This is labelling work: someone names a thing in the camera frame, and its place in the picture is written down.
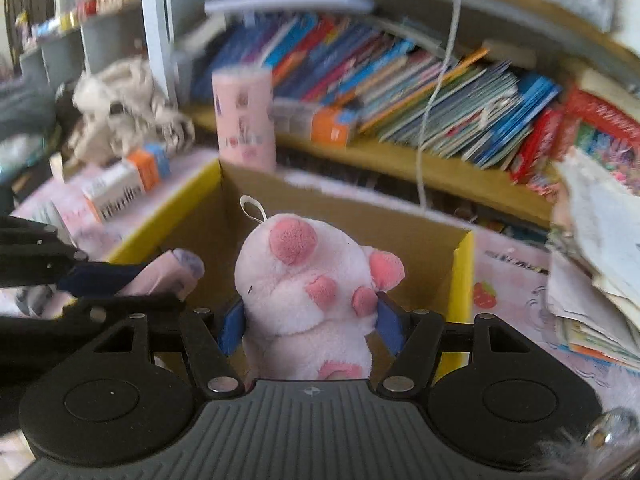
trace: stack of papers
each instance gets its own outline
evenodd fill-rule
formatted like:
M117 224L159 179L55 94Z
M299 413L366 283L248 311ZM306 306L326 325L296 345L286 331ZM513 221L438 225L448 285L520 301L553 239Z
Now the stack of papers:
M552 253L547 299L556 331L572 351L640 371L640 197L580 150L556 169L580 256L578 264Z

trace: pink cup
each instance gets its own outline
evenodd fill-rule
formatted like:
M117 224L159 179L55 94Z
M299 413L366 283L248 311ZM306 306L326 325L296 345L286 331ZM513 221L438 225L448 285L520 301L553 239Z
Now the pink cup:
M276 142L269 117L271 69L236 65L211 75L220 158L253 170L274 171Z

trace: book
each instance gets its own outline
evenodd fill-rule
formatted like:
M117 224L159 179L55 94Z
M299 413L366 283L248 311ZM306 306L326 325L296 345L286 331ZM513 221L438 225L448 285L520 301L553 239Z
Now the book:
M520 133L558 95L561 88L548 78L530 72L519 81L518 89L522 94L521 104L494 125L490 144L473 159L477 166L486 163Z
M523 143L509 169L512 182L526 184L534 174L542 171L561 120L562 112L558 107L547 107L538 116L532 134Z
M353 76L354 72L367 66L371 59L382 56L390 45L390 38L385 36L374 37L369 43L364 44L356 52L344 59L338 66L318 81L310 89L302 100L306 102L316 101L328 92L337 88L344 80Z
M192 97L200 102L211 103L213 101L211 74L215 70L238 63L249 54L254 44L276 19L277 16L258 14L253 26L247 26L245 23L234 25L228 40L220 47L202 75L194 81L191 88Z
M519 145L524 139L526 139L530 133L533 131L533 128L529 125L525 126L522 131L520 131L518 134L516 134L515 136L513 136L511 138L511 140L509 142L507 142L503 148L501 148L500 150L498 150L494 156L492 156L491 158L489 158L484 164L480 165L480 169L481 170L486 170L487 168L490 168L492 166L495 166L496 164L498 164L498 162L500 162L501 160L504 159L505 156L508 155L508 153L515 148L517 145Z
M513 159L520 151L520 148L524 144L525 139L522 139L502 160L502 164L500 165L500 171L507 171L513 162Z
M262 62L263 65L274 68L295 49L296 45L316 26L318 15L306 12L293 24L279 44Z
M517 94L516 77L504 73L508 64L498 64L469 79L453 89L444 89L431 108L430 119L424 136L424 147L431 149L434 144L447 137L454 136L459 127L466 126L476 117L476 123L481 118L482 110L495 100L504 96ZM418 147L418 133L422 127L423 110L416 110L410 122L405 122L402 128L404 134L394 135L396 142L402 141Z
M314 47L335 28L335 20L322 16L316 26L273 69L273 85L278 85L295 70Z
M407 58L405 67L393 77L388 80L381 80L376 85L373 85L369 89L356 90L358 95L358 103L361 106L366 106L373 100L389 92L395 86L401 84L412 76L425 70L429 65L436 62L436 58L427 52L420 50L414 52Z
M299 16L291 16L287 21L281 24L276 33L264 45L264 47L260 51L259 56L256 57L255 62L260 65L264 64L264 61L271 55L274 49L282 42L284 37L286 37L289 31L296 25L299 20Z
M402 70L402 68L405 67L407 63L409 63L409 56L400 56L382 69L378 70L371 77L365 79L362 83L356 86L356 88L353 90L354 99L357 99L358 96L371 90L383 81L388 80L393 76L393 74L396 74L399 70ZM345 105L351 103L351 101L352 100L350 100L350 96L343 96L336 101L336 104Z
M485 120L482 119L484 110L480 110L474 117L474 122L469 124L466 131L457 133L451 139L444 139L440 145L434 147L436 154L442 158L449 158L467 146L471 145L476 139L482 136L484 132L490 128L497 120L509 113L518 105L520 101L517 96L510 96L501 99L500 102L491 106L489 115Z
M347 80L342 81L335 90L329 92L322 100L323 105L329 105L334 103L338 98L343 98L344 102L348 102L355 97L353 91L359 83L365 81L368 77L375 74L377 70L384 68L393 60L400 56L404 56L409 50L414 47L411 41L401 40L394 44L388 52L385 52L379 58L367 63L360 70L357 70L353 76Z
M473 63L482 59L487 52L488 52L487 49L481 48L479 50L474 51L469 56L465 57L465 59L460 61L460 63L455 68L452 68L444 75L443 83L450 81L451 79L465 73L469 69L469 67L473 65ZM427 94L429 94L430 91L434 89L434 87L435 87L435 81L432 81L429 84L421 88L418 88L417 90L407 95L406 97L401 98L398 102L396 102L392 106L389 106L384 110L380 110L379 113L373 115L373 117L368 119L365 123L361 124L360 133L366 133L367 130L370 130L373 127L379 125L382 121L388 119L389 117L392 117L394 114L398 113L399 111L402 111L404 108L407 108L411 105L416 104L422 98L424 98Z
M484 73L484 70L480 70L477 68L471 68L468 72L463 73L457 78L454 78L447 83L445 83L440 89L440 94L437 96L436 100L433 102L433 106L437 107L441 102L445 99L453 95L463 86L475 81L478 77L480 77ZM384 121L383 125L380 126L377 130L378 138L380 142L384 142L387 139L396 138L398 136L398 132L405 127L409 127L409 125L421 118L424 114L424 104L426 100L428 100L430 96L425 96L421 101L418 101L416 104L407 107L405 110L397 114L391 120Z
M242 63L254 63L258 59L266 45L278 33L280 27L286 22L287 19L284 16L280 19L273 20L273 23L271 23L271 25L264 30L264 33L256 39L252 51L247 53L240 61Z
M611 103L573 86L564 104L564 118L551 149L562 160L577 146L635 195L640 195L640 123Z
M280 85L274 88L274 95L301 99L320 80L340 65L347 57L372 41L379 33L369 27L350 23L335 37L319 44Z

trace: yellow box edge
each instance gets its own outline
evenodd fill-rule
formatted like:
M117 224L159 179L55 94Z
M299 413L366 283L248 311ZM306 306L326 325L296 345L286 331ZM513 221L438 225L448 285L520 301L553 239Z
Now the yellow box edge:
M449 304L445 319L451 323L472 322L472 294L474 282L474 234L469 231L453 251ZM466 356L461 353L446 353L440 359L434 381L466 364Z

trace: wire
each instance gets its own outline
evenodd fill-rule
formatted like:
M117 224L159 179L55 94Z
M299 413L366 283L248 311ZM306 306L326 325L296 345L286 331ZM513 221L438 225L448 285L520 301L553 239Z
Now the wire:
M442 60L442 68L440 69L440 73L438 74L438 79L436 81L436 86L433 89L433 94L431 94L427 105L424 107L422 122L420 124L420 132L418 133L418 150L415 155L415 179L418 185L418 198L420 199L420 208L422 209L427 209L428 207L426 191L424 189L424 181L422 180L422 152L425 150L424 136L427 131L429 112L431 111L431 107L436 100L438 92L440 91L440 87L442 86L444 75L447 72L447 68L449 67L449 60L453 51L453 45L456 43L456 35L458 34L458 22L460 20L460 0L451 0L451 3L453 5L453 11L451 13L449 38L447 39L447 47L445 49L444 58Z

